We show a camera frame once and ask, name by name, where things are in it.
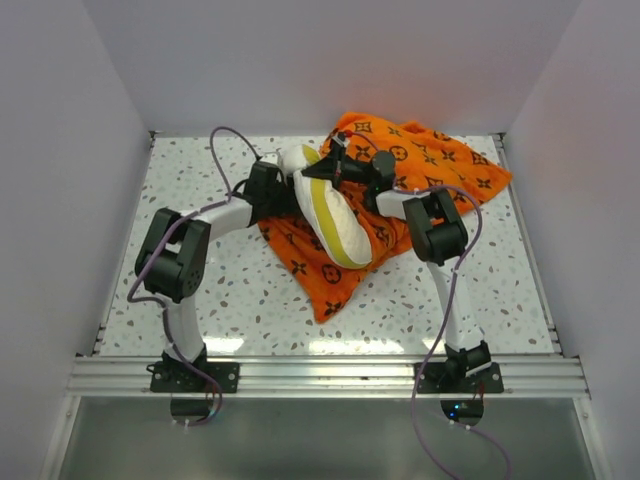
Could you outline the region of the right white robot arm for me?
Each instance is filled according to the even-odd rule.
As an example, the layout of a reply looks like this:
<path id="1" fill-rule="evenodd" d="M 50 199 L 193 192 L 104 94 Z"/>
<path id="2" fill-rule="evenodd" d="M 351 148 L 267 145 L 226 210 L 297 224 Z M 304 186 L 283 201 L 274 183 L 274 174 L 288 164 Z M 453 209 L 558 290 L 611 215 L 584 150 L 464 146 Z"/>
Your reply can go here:
<path id="1" fill-rule="evenodd" d="M 363 162 L 351 159 L 340 148 L 292 173 L 296 201 L 330 259 L 348 269 L 368 266 L 373 247 L 338 190 L 342 181 L 364 186 L 364 205 L 370 212 L 406 222 L 413 251 L 426 263 L 443 305 L 445 379 L 454 391 L 468 392 L 480 382 L 481 370 L 491 364 L 467 290 L 457 283 L 460 263 L 475 242 L 454 205 L 455 187 L 399 191 L 395 164 L 389 151 L 378 151 L 371 161 Z"/>

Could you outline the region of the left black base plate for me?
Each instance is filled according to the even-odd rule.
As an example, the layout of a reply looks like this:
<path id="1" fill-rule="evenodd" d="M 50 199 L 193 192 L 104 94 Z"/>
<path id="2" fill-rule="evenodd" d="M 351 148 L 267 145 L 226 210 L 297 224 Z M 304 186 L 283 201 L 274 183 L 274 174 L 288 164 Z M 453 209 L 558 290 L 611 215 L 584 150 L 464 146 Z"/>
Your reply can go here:
<path id="1" fill-rule="evenodd" d="M 199 370 L 217 382 L 211 382 L 181 362 L 157 361 L 146 366 L 151 375 L 149 390 L 153 393 L 236 393 L 240 379 L 237 362 L 207 362 Z"/>

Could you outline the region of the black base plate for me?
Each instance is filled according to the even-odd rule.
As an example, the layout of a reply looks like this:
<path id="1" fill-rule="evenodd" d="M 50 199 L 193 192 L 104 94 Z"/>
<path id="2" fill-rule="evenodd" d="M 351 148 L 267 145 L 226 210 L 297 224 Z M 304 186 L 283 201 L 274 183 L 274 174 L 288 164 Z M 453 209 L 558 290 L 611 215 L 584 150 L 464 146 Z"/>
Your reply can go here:
<path id="1" fill-rule="evenodd" d="M 505 391 L 500 366 L 496 362 L 468 376 L 454 376 L 447 371 L 444 362 L 429 362 L 422 373 L 420 367 L 420 362 L 413 365 L 419 394 L 493 394 Z"/>
<path id="2" fill-rule="evenodd" d="M 153 393 L 236 393 L 240 379 L 237 362 L 207 362 L 199 370 L 217 382 L 211 382 L 181 362 L 157 361 L 146 366 L 151 375 L 149 390 Z"/>

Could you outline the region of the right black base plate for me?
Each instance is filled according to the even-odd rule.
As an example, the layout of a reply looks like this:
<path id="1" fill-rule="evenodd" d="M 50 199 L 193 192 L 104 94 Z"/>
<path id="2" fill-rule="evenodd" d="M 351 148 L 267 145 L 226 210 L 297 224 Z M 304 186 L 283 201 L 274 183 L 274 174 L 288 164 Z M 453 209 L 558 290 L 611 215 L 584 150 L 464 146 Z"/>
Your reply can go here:
<path id="1" fill-rule="evenodd" d="M 422 373 L 420 367 L 420 362 L 413 365 L 419 394 L 493 394 L 505 391 L 500 366 L 496 362 L 468 376 L 454 376 L 447 371 L 444 362 L 429 362 Z"/>

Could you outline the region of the orange patterned pillowcase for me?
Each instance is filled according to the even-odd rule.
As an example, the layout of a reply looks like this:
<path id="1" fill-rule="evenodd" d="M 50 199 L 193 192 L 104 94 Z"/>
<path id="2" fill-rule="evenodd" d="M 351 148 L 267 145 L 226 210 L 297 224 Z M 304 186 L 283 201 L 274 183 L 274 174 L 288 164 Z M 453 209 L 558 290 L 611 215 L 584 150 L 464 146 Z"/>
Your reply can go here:
<path id="1" fill-rule="evenodd" d="M 364 186 L 345 182 L 339 188 L 348 213 L 371 243 L 371 262 L 337 265 L 300 213 L 270 217 L 258 223 L 267 244 L 310 300 L 318 324 L 336 316 L 370 272 L 411 250 L 404 218 L 404 204 L 409 199 L 423 200 L 435 189 L 446 189 L 457 211 L 466 214 L 476 205 L 496 198 L 513 178 L 510 172 L 472 147 L 418 122 L 397 123 L 373 114 L 348 111 L 330 133 L 345 131 L 353 135 L 347 153 L 354 159 L 369 163 L 377 151 L 387 150 L 397 162 L 395 185 L 383 193 L 380 213 L 366 210 Z"/>

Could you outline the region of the aluminium mounting rail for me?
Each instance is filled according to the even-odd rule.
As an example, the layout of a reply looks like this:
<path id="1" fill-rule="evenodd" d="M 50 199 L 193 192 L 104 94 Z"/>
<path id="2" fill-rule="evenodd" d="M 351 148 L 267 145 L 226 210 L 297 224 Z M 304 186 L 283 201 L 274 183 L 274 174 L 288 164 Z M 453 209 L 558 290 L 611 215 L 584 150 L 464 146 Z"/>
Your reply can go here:
<path id="1" fill-rule="evenodd" d="M 86 397 L 149 397 L 151 357 L 91 357 L 75 360 L 66 393 Z M 406 399 L 416 379 L 416 356 L 214 357 L 232 370 L 221 382 L 236 388 L 233 399 Z M 559 355 L 498 355 L 494 358 L 505 398 L 590 396 L 578 359 Z"/>

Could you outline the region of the cream pillow yellow edge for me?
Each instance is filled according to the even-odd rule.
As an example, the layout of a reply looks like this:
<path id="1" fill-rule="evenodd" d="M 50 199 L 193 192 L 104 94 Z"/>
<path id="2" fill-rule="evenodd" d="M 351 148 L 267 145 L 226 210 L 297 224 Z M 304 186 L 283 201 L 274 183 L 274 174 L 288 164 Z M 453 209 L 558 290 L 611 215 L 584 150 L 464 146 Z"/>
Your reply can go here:
<path id="1" fill-rule="evenodd" d="M 371 241 L 349 203 L 330 180 L 305 176 L 302 171 L 321 160 L 308 145 L 295 145 L 279 153 L 277 165 L 291 177 L 302 215 L 312 227 L 329 258 L 338 266 L 364 269 L 373 261 Z"/>

